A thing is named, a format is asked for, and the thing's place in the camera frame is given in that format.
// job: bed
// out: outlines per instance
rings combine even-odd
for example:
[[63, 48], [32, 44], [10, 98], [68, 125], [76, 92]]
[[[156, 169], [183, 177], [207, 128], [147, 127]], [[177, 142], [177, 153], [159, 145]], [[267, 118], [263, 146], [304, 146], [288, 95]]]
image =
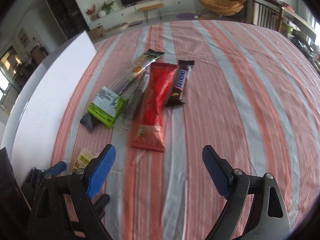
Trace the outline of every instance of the bed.
[[[102, 189], [111, 196], [103, 223], [113, 239], [205, 239], [225, 203], [202, 162], [208, 144], [233, 168], [272, 173], [291, 227], [301, 221], [320, 183], [320, 80], [293, 44], [262, 27], [204, 20], [135, 29], [95, 47], [50, 158], [51, 165], [63, 160], [72, 166], [82, 148], [116, 147]], [[195, 61], [186, 104], [164, 110], [164, 153], [129, 147], [128, 132], [117, 124], [89, 134], [79, 123], [100, 88], [149, 48], [165, 51], [160, 62]], [[248, 201], [235, 236], [249, 208]]]

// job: orange chair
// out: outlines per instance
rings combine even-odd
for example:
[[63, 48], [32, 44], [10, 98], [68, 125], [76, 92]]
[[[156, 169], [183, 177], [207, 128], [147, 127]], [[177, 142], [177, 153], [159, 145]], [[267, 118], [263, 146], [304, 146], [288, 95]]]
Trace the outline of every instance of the orange chair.
[[199, 3], [205, 8], [201, 15], [207, 13], [205, 10], [209, 10], [219, 16], [231, 16], [243, 8], [243, 3], [246, 0], [199, 0]]

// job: white cabinet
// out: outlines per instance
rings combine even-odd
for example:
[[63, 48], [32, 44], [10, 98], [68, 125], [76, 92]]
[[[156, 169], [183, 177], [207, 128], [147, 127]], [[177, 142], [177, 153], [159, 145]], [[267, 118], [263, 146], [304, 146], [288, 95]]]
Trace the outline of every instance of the white cabinet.
[[[163, 3], [164, 7], [160, 8], [161, 15], [176, 15], [180, 13], [190, 12], [195, 13], [194, 0], [156, 0], [151, 2], [141, 3], [135, 6], [124, 8], [106, 15], [103, 18], [95, 20], [89, 23], [89, 28], [92, 30], [98, 26], [103, 26], [105, 29], [111, 28], [118, 24], [125, 22], [134, 22], [138, 20], [144, 20], [145, 16], [143, 12], [138, 12], [138, 9], [155, 4]], [[148, 11], [148, 18], [159, 17], [156, 10]]]
[[189, 11], [194, 10], [193, 0], [164, 0], [164, 8], [166, 12]]
[[113, 26], [122, 24], [125, 22], [132, 22], [139, 18], [134, 7], [125, 8], [120, 11], [116, 11], [113, 14]]

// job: potted plant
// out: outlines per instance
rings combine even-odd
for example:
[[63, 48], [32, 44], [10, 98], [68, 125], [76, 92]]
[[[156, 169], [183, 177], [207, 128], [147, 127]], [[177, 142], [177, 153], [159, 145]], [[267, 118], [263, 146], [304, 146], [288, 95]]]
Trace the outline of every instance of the potted plant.
[[97, 19], [97, 15], [95, 14], [96, 12], [96, 6], [93, 5], [91, 9], [87, 9], [85, 11], [85, 14], [90, 16], [89, 19], [87, 19], [88, 22], [91, 22], [91, 21], [95, 21]]
[[101, 11], [98, 13], [98, 16], [101, 18], [113, 12], [114, 9], [112, 8], [112, 6], [114, 4], [115, 4], [115, 1], [112, 1], [112, 0], [105, 1], [101, 6]]

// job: snack wrapper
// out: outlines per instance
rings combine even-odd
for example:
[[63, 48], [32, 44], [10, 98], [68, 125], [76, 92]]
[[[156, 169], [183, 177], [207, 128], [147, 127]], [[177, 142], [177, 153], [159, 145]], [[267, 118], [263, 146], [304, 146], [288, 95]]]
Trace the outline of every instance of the snack wrapper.
[[144, 71], [142, 73], [140, 82], [134, 92], [132, 93], [132, 96], [130, 97], [128, 104], [123, 109], [122, 113], [120, 114], [120, 117], [124, 119], [127, 123], [135, 120], [137, 116], [137, 112], [139, 110], [139, 106], [142, 103], [143, 94], [148, 86], [150, 78], [150, 73], [147, 71]]
[[168, 102], [165, 106], [179, 107], [184, 104], [183, 92], [186, 89], [186, 83], [189, 80], [189, 76], [194, 64], [195, 62], [193, 60], [179, 60], [177, 77], [175, 79], [174, 86], [172, 87]]
[[133, 79], [135, 79], [142, 71], [145, 70], [147, 66], [155, 62], [163, 54], [164, 52], [148, 49], [135, 61], [132, 67], [130, 67], [123, 76], [114, 81], [113, 84], [108, 87], [108, 89], [116, 93], [117, 95], [120, 95], [121, 92]]
[[79, 169], [79, 168], [85, 168], [88, 163], [93, 159], [98, 157], [99, 154], [96, 153], [92, 153], [89, 150], [87, 150], [86, 148], [82, 148], [80, 151], [80, 154], [76, 160], [75, 165], [73, 165], [71, 173], [72, 174], [75, 170]]
[[164, 152], [163, 105], [176, 69], [173, 64], [151, 64], [149, 85], [140, 111], [140, 125], [132, 138], [133, 147]]
[[87, 129], [89, 133], [100, 123], [92, 114], [86, 113], [82, 116], [80, 123]]
[[[116, 81], [108, 88], [103, 87], [99, 91], [98, 95], [93, 99], [92, 103], [90, 103], [88, 112], [111, 128], [126, 102], [120, 94], [125, 90], [130, 82], [137, 79], [138, 76], [141, 76], [140, 74], [147, 66], [152, 62], [155, 62], [163, 54], [164, 52], [148, 49], [135, 61], [124, 75], [116, 79]], [[88, 129], [89, 126], [83, 122], [86, 120], [85, 118], [85, 116], [82, 118], [82, 123]]]

